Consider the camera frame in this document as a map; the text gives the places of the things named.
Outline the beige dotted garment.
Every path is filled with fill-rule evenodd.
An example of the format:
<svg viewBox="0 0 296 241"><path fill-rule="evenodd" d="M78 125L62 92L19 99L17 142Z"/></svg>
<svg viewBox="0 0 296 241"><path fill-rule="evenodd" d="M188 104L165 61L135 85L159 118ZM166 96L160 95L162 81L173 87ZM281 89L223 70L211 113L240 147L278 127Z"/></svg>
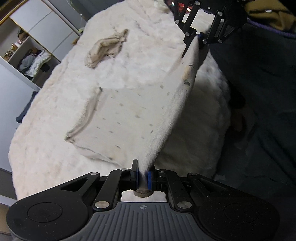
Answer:
<svg viewBox="0 0 296 241"><path fill-rule="evenodd" d="M138 160L134 194L151 196L147 173L184 109L207 52L195 35L160 81L136 88L96 88L65 140L82 156L121 168Z"/></svg>
<svg viewBox="0 0 296 241"><path fill-rule="evenodd" d="M85 66L94 69L106 57L116 57L126 42L128 34L129 29L124 29L121 32L116 31L108 38L98 40L87 52L84 58Z"/></svg>

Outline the pile of clothes on shelf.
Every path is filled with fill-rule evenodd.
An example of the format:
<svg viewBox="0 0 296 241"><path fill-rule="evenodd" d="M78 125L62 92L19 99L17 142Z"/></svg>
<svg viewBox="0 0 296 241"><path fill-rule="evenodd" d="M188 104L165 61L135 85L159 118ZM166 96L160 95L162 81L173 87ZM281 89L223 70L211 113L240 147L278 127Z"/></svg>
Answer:
<svg viewBox="0 0 296 241"><path fill-rule="evenodd" d="M46 50L38 50L36 54L30 52L20 61L17 69L29 78L35 78L41 67L51 60L52 56Z"/></svg>

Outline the cream fluffy bed blanket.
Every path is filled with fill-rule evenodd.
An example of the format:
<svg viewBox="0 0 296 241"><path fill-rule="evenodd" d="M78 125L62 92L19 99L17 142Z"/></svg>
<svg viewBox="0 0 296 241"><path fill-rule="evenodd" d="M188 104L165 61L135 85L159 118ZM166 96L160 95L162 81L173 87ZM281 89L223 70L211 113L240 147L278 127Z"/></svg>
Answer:
<svg viewBox="0 0 296 241"><path fill-rule="evenodd" d="M114 58L92 69L84 58L100 39L129 29ZM57 65L17 128L9 161L18 199L90 172L108 175L116 164L82 156L65 140L98 88L136 88L153 84L170 71L185 50L184 34L161 1L123 1L98 12L78 43ZM184 109L152 166L180 176L212 178L220 158L230 113L228 86L211 55L203 59Z"/></svg>

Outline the dark blue bag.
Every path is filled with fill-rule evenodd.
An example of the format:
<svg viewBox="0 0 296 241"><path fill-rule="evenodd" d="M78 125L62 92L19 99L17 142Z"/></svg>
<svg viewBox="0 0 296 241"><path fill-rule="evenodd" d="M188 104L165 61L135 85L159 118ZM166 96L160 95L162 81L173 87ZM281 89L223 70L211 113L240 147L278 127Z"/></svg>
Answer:
<svg viewBox="0 0 296 241"><path fill-rule="evenodd" d="M27 114L27 112L28 112L29 108L31 107L31 104L32 104L32 102L33 102L33 100L34 100L34 98L35 98L35 96L37 94L38 94L38 91L33 91L30 101L27 103L27 105L25 106L25 108L23 109L21 114L18 117L16 117L16 122L17 123L22 123L23 118Z"/></svg>

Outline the white wardrobe with shelves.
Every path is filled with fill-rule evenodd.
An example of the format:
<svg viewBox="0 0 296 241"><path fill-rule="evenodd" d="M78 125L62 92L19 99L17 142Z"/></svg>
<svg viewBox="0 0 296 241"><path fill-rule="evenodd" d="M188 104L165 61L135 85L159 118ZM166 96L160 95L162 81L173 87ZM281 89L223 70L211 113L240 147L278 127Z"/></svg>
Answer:
<svg viewBox="0 0 296 241"><path fill-rule="evenodd" d="M11 75L20 89L38 91L78 37L78 31L49 1L8 1L1 7L1 79ZM29 78L17 67L38 50L46 50L52 58L35 78Z"/></svg>

